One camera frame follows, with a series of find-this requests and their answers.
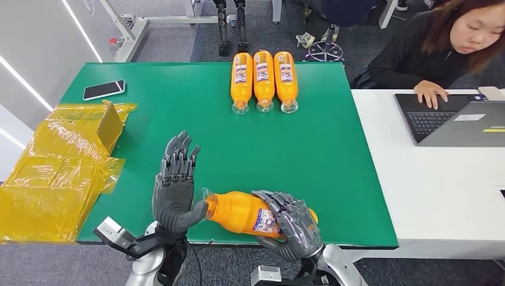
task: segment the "orange juice bottle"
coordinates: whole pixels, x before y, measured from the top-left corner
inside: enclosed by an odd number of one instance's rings
[[[241,52],[233,58],[230,92],[233,112],[246,114],[249,111],[247,102],[253,94],[253,58],[246,52]]]
[[[207,219],[219,223],[236,234],[252,234],[262,237],[285,238],[272,211],[260,198],[244,192],[209,194]],[[317,215],[308,209],[317,223]]]
[[[293,113],[298,110],[298,81],[293,56],[288,52],[278,52],[274,59],[275,85],[282,104],[280,110]]]
[[[254,95],[258,99],[256,108],[261,112],[273,110],[275,80],[272,55],[268,51],[259,51],[254,55]]]

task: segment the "laptop keyboard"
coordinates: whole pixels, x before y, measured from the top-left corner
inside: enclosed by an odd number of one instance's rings
[[[430,135],[455,114],[456,112],[407,112],[416,134],[424,137]]]

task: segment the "gray robotic hand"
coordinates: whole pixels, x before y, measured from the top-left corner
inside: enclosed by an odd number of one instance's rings
[[[319,227],[305,201],[297,200],[284,192],[253,191],[252,194],[268,205],[286,236],[284,242],[257,237],[263,247],[290,262],[310,257],[323,248]]]
[[[201,200],[192,208],[195,166],[200,147],[188,153],[192,139],[186,131],[172,138],[161,159],[160,172],[154,178],[152,213],[159,227],[184,236],[201,221],[208,204]]]

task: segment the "green table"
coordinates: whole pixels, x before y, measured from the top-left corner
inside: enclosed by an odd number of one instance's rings
[[[397,238],[353,97],[340,63],[296,65],[300,109],[283,114],[231,110],[230,63],[86,64],[61,103],[83,103],[85,87],[124,79],[114,102],[135,102],[113,157],[126,158],[112,194],[101,195],[77,238],[96,243],[94,227],[110,216],[134,235],[153,221],[154,176],[167,141],[185,129],[202,147],[195,189],[212,192],[282,190],[302,198],[319,216],[326,243],[396,248]],[[188,240],[254,244],[203,221]]]

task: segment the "chair base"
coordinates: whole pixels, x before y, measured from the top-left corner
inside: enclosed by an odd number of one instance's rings
[[[315,42],[307,50],[305,59],[316,61],[340,61],[344,62],[344,50],[332,42]]]

